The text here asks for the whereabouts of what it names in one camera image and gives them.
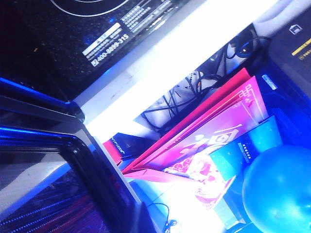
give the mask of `pink book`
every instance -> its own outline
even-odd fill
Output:
[[[166,135],[160,138],[154,145],[152,145],[148,150],[146,150],[138,159],[133,161],[129,166],[127,166],[123,173],[131,172],[141,160],[147,158],[161,146],[166,144],[171,138],[176,136],[183,129],[188,127],[195,119],[205,113],[212,106],[217,105],[221,99],[225,98],[232,91],[242,85],[245,81],[249,80],[250,76],[246,69],[243,68],[235,76],[233,76],[228,82],[226,82],[221,88],[219,88],[212,96],[200,104],[194,111],[192,111],[185,119],[178,123],[173,129],[171,129]]]
[[[162,170],[186,156],[180,152],[181,148],[186,145],[198,144],[198,140],[205,140],[206,143],[208,141],[211,144],[213,140],[216,140],[214,138],[217,135],[225,135],[231,129],[238,131],[234,137],[236,138],[238,135],[257,126],[259,122],[267,117],[268,114],[256,78],[252,77],[155,152],[146,158],[140,158],[140,162],[133,169],[152,168]]]

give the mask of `white surface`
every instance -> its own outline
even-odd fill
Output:
[[[91,135],[104,142],[120,132],[275,2],[191,0],[100,78],[113,78],[108,85],[99,79],[75,100]]]
[[[280,0],[269,11],[254,21],[257,34],[271,37],[277,30],[310,6],[311,0]]]

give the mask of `black device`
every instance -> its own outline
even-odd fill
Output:
[[[1,95],[0,184],[0,232],[156,232],[78,118]]]
[[[311,8],[292,20],[272,39],[269,55],[302,95],[311,98]]]
[[[0,77],[71,101],[189,0],[3,0]]]

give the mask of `black cable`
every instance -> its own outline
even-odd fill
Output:
[[[166,204],[160,203],[160,202],[154,202],[154,203],[148,205],[148,207],[151,206],[151,205],[163,205],[163,206],[165,206],[167,208],[166,223],[165,223],[165,226],[164,226],[162,232],[163,233],[170,233],[171,232],[171,227],[175,226],[177,224],[176,220],[171,220],[169,222],[170,208]]]
[[[236,37],[234,37],[234,40],[236,41],[236,43],[237,43],[237,46],[236,47],[238,47],[238,43],[239,43],[239,41],[238,41],[238,37],[236,36]],[[226,58],[227,59],[232,59],[232,58],[234,58],[236,55],[237,55],[237,51],[236,50],[234,50],[234,53],[230,56],[230,57],[228,57],[228,47],[227,47],[227,54],[226,54]]]
[[[184,102],[184,103],[178,104],[178,105],[176,105],[176,107],[184,106],[184,105],[186,105],[186,104],[188,104],[188,103],[194,101],[195,99],[197,99],[197,97],[193,97],[192,99],[190,99],[190,100],[188,100],[188,101],[186,101],[186,102]],[[150,112],[156,112],[156,111],[168,110],[168,109],[169,109],[169,107],[156,108],[156,109],[146,110],[146,111],[144,111],[144,113],[150,113]]]
[[[264,40],[267,40],[267,41],[271,41],[270,38],[266,37],[266,36],[258,36],[258,37],[254,37],[248,41],[246,41],[241,47],[239,47],[239,49],[237,51],[241,51],[241,49],[243,49],[248,43],[254,41],[254,40],[260,40],[260,39],[264,39]]]
[[[170,101],[171,101],[171,99],[172,99],[174,108],[175,108],[175,110],[176,110],[176,113],[178,113],[179,111],[178,111],[178,107],[176,107],[176,101],[175,101],[175,98],[174,98],[174,96],[173,96],[173,92],[174,92],[174,89],[173,89],[173,91],[171,91],[171,90],[169,91],[169,93],[170,93],[170,95],[171,95],[170,100],[169,100],[169,103],[170,103]]]
[[[187,80],[187,82],[188,82],[188,84],[189,84],[189,86],[190,86],[190,89],[191,89],[192,93],[193,93],[195,96],[197,96],[197,93],[195,92],[194,87],[193,87],[191,81],[189,80],[189,78],[186,77],[185,79]]]
[[[153,123],[150,122],[150,120],[147,118],[147,116],[145,115],[145,112],[142,112],[140,114],[142,116],[142,118],[144,118],[146,120],[146,122],[153,128],[154,131],[156,130],[160,130],[161,128],[158,126],[155,126]]]
[[[176,113],[174,112],[173,108],[170,106],[169,102],[167,101],[167,99],[165,98],[165,96],[163,96],[163,99],[164,99],[164,102],[166,103],[167,107],[169,108],[169,113],[170,113],[170,116],[172,118],[172,115],[171,115],[171,112],[173,113],[173,115],[175,116]]]
[[[198,76],[199,76],[199,79],[198,79],[197,84],[195,85],[195,91],[197,94],[201,94],[201,92],[202,92],[202,76],[201,76],[200,71],[198,71]]]

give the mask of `blue led light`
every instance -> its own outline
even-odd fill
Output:
[[[0,127],[0,131],[9,131],[9,132],[15,132],[15,133],[40,134],[40,135],[44,135],[44,136],[61,136],[61,137],[65,136],[65,137],[70,137],[70,136],[67,136],[67,135],[56,134],[56,133],[46,133],[46,132],[22,130],[22,129],[12,129],[12,128],[6,128],[6,127]]]
[[[26,86],[23,86],[21,84],[12,82],[12,81],[7,80],[5,78],[1,78],[0,77],[0,83],[5,83],[5,84],[8,84],[8,85],[13,86],[15,88],[18,88],[19,90],[22,90],[22,91],[24,91],[26,93],[30,93],[31,95],[36,96],[37,99],[40,99],[40,100],[46,100],[47,102],[52,102],[52,103],[54,102],[54,103],[57,103],[57,104],[69,104],[70,103],[70,102],[63,102],[61,100],[58,100],[58,99],[53,98],[51,96],[45,95],[45,94],[43,94],[41,92],[38,92],[36,90],[33,90],[33,89],[31,89],[29,87],[26,87]]]

